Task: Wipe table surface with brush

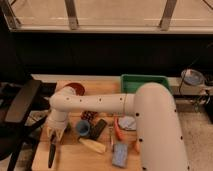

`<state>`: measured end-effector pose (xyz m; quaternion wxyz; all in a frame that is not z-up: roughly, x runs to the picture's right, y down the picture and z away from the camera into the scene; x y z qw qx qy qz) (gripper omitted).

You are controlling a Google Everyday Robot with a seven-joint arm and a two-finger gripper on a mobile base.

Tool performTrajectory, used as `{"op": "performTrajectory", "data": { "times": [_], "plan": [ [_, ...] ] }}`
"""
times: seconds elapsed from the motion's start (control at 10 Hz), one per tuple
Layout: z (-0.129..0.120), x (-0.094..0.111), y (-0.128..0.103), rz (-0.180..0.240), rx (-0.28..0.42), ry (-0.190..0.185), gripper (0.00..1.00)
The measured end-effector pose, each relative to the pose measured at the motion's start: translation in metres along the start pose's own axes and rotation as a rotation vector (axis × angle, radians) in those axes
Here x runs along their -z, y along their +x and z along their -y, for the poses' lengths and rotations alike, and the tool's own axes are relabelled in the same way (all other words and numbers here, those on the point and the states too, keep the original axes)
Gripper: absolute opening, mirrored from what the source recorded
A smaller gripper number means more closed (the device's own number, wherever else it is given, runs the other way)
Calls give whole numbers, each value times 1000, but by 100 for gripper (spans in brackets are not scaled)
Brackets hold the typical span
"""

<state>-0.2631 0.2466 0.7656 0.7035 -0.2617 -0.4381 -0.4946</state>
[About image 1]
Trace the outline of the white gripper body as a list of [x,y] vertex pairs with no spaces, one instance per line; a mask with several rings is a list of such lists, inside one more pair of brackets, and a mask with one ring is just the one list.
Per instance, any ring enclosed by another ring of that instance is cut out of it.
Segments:
[[67,112],[52,111],[47,118],[47,127],[51,130],[64,130],[67,124]]

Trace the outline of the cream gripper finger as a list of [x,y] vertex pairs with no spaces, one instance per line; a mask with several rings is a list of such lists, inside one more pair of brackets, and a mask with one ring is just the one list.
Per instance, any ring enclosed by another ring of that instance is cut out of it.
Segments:
[[64,130],[56,130],[57,141],[61,141],[63,134],[64,134]]
[[51,136],[54,134],[54,129],[47,127],[47,136],[48,138],[51,138]]

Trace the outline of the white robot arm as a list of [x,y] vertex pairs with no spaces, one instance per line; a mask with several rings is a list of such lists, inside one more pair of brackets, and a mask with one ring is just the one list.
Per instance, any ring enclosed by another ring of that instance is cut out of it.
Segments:
[[61,137],[68,113],[78,110],[132,115],[136,120],[144,171],[189,171],[189,163],[176,104],[163,85],[149,82],[135,93],[79,96],[69,86],[54,93],[47,131]]

